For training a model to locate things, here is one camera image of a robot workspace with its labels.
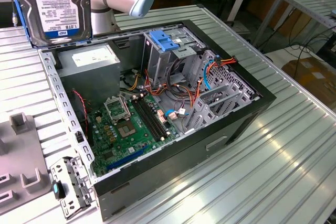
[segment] aluminum table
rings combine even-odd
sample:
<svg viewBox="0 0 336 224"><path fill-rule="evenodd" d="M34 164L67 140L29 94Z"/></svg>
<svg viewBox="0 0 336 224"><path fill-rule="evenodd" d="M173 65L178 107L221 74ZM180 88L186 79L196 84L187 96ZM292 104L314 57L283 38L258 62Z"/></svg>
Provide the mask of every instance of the aluminum table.
<svg viewBox="0 0 336 224"><path fill-rule="evenodd" d="M316 31L319 24L326 26L326 28L336 27L336 18L331 16L331 11L336 9L336 0L275 0L257 31L257 35L253 41L254 46L256 46L259 42L266 27L268 26L282 1L287 2L289 6L285 10L282 17L279 19L278 24L274 27L275 30L286 20L286 17L294 8L302 11L315 20L315 24L308 32L309 36L306 38L306 42L315 34L314 32Z"/></svg>
<svg viewBox="0 0 336 224"><path fill-rule="evenodd" d="M277 99L233 144L105 223L324 223L336 207L336 115L204 8L117 16L122 29L191 19ZM74 155L36 50L0 30L0 120L34 116L48 167ZM65 223L52 192L0 223ZM101 223L93 205L70 223Z"/></svg>

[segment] blue tab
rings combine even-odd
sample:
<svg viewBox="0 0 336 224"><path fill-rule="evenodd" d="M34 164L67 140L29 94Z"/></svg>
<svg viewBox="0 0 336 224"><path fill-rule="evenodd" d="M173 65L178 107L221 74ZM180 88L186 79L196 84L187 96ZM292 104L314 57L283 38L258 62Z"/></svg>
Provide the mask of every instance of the blue tab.
<svg viewBox="0 0 336 224"><path fill-rule="evenodd" d="M178 44L175 44L170 37L163 31L150 31L149 32L152 39L157 43L162 51L170 51L179 48Z"/></svg>
<svg viewBox="0 0 336 224"><path fill-rule="evenodd" d="M54 184L54 193L56 194L58 192L58 188L57 188L57 185Z"/></svg>

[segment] hard drive label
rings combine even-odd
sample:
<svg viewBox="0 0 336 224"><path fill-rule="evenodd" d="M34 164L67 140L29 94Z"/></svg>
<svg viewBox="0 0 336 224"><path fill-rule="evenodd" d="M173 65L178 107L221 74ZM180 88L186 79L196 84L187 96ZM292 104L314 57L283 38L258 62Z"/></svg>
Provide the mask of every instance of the hard drive label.
<svg viewBox="0 0 336 224"><path fill-rule="evenodd" d="M48 38L73 36L79 30L75 0L36 0L43 31Z"/></svg>

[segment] white label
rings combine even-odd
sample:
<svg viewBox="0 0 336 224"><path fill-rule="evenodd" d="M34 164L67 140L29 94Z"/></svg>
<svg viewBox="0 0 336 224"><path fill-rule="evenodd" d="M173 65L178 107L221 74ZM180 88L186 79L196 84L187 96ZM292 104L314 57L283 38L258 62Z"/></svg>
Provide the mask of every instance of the white label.
<svg viewBox="0 0 336 224"><path fill-rule="evenodd" d="M68 35L68 31L59 31L58 32L59 36L64 36L64 35Z"/></svg>
<svg viewBox="0 0 336 224"><path fill-rule="evenodd" d="M325 79L324 75L320 72L314 72L312 73L317 79Z"/></svg>
<svg viewBox="0 0 336 224"><path fill-rule="evenodd" d="M51 38L79 29L78 7L72 0L36 0L43 31Z"/></svg>
<svg viewBox="0 0 336 224"><path fill-rule="evenodd" d="M103 60L113 60L107 48L98 48L87 52L79 52L72 56L77 67L93 64Z"/></svg>
<svg viewBox="0 0 336 224"><path fill-rule="evenodd" d="M185 109L184 108L180 108L179 111L178 111L178 114L184 115L185 114Z"/></svg>
<svg viewBox="0 0 336 224"><path fill-rule="evenodd" d="M307 61L302 61L301 64L304 65L306 68L312 68L313 67L313 65L310 62L307 62Z"/></svg>

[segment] motherboard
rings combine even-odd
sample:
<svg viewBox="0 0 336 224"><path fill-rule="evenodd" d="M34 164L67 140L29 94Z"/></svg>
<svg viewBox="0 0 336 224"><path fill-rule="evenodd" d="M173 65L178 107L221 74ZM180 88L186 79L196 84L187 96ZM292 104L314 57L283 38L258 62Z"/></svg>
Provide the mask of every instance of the motherboard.
<svg viewBox="0 0 336 224"><path fill-rule="evenodd" d="M150 94L128 100L114 98L90 112L93 170L97 176L179 137L172 122L161 112Z"/></svg>

